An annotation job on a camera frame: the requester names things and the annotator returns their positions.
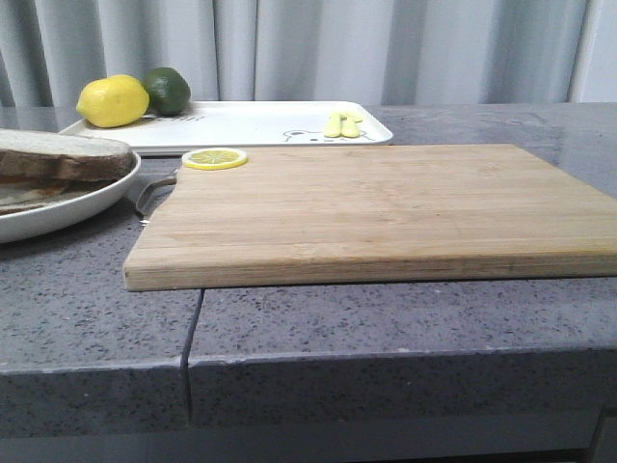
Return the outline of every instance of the lemon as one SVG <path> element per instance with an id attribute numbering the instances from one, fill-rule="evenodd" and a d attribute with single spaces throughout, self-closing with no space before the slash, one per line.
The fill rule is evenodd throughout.
<path id="1" fill-rule="evenodd" d="M 209 148 L 194 150 L 182 156 L 182 164 L 192 169 L 215 171 L 238 167 L 249 160 L 245 151 L 232 148 Z"/>
<path id="2" fill-rule="evenodd" d="M 174 68 L 151 69 L 144 78 L 150 97 L 149 109 L 160 116 L 177 116 L 191 99 L 191 89 Z"/>
<path id="3" fill-rule="evenodd" d="M 98 127 L 118 127 L 141 118 L 148 104 L 148 92 L 138 79 L 116 74 L 86 85 L 76 109 Z"/>

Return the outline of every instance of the speckled stone countertop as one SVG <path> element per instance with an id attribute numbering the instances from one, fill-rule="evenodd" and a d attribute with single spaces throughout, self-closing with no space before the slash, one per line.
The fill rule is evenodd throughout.
<path id="1" fill-rule="evenodd" d="M 394 144 L 513 143 L 617 198 L 617 104 L 369 110 Z M 145 160 L 141 185 L 176 164 Z M 563 414 L 552 445 L 576 448 L 617 404 L 617 278 L 209 289 L 198 310 L 124 290 L 131 195 L 0 245 L 0 436 Z"/>

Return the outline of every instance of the bamboo cutting board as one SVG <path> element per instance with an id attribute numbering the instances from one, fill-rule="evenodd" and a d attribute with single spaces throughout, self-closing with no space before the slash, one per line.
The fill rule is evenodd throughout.
<path id="1" fill-rule="evenodd" d="M 511 145 L 247 152 L 180 169 L 129 290 L 617 274 L 617 201 Z"/>

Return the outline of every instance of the white tray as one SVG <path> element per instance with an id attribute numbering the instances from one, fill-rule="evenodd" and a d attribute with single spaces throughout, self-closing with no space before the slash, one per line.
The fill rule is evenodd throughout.
<path id="1" fill-rule="evenodd" d="M 362 114 L 361 136 L 325 137 L 323 129 L 334 110 Z M 384 145 L 392 138 L 363 107 L 348 101 L 195 101 L 175 118 L 145 116 L 118 128 L 79 121 L 60 133 L 121 140 L 142 156 L 181 155 L 216 146 Z"/>

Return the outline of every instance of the bread slice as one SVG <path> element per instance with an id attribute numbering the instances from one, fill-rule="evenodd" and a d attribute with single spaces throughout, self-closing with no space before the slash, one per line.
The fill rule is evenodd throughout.
<path id="1" fill-rule="evenodd" d="M 133 159 L 131 147 L 116 140 L 0 129 L 0 176 L 116 180 Z"/>
<path id="2" fill-rule="evenodd" d="M 99 190 L 113 180 L 0 177 L 0 216 L 63 203 Z"/>

